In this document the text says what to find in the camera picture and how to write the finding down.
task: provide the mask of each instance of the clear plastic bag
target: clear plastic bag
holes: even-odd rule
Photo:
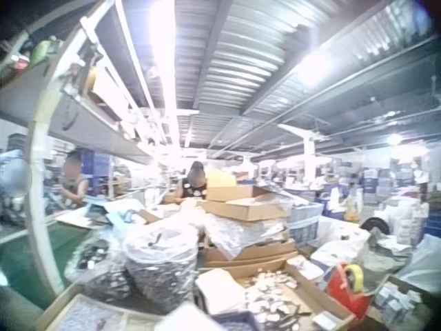
[[[85,293],[100,301],[124,299],[132,293],[125,256],[111,228],[87,236],[68,261],[64,275],[83,284]]]
[[[285,223],[286,219],[242,222],[212,214],[207,214],[204,222],[206,234],[227,259],[234,259],[247,246],[273,239]]]
[[[170,220],[137,228],[124,242],[127,269],[137,288],[164,314],[192,297],[197,231]]]

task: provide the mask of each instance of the warehouse shelf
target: warehouse shelf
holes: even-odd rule
[[[47,69],[47,64],[41,64],[0,90],[0,118],[25,127],[33,121],[41,92],[39,84]],[[50,122],[50,136],[137,163],[150,164],[153,161],[153,152],[142,143],[125,138],[118,122],[95,102],[88,97],[74,99],[68,91],[63,92]],[[64,130],[67,115],[73,119],[76,113],[78,117],[72,127]]]

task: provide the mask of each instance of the ceiling light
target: ceiling light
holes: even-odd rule
[[[169,121],[173,146],[179,146],[179,126],[176,116],[176,89],[174,78],[174,46],[176,22],[174,0],[160,0],[153,3],[149,19],[150,42],[163,88],[165,113]]]
[[[397,146],[401,143],[402,136],[398,133],[393,133],[387,137],[387,143],[391,146]]]
[[[334,65],[329,56],[319,50],[307,55],[296,66],[300,80],[307,86],[314,87],[328,76]]]

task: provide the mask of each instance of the worker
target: worker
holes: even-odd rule
[[[174,191],[174,201],[181,204],[188,198],[205,199],[207,194],[207,179],[205,178],[204,165],[193,162],[187,178],[181,179]]]
[[[66,206],[74,208],[83,205],[83,198],[88,192],[89,181],[81,174],[81,154],[73,150],[68,153],[63,165],[64,176],[61,185],[55,185],[55,190],[60,190]]]

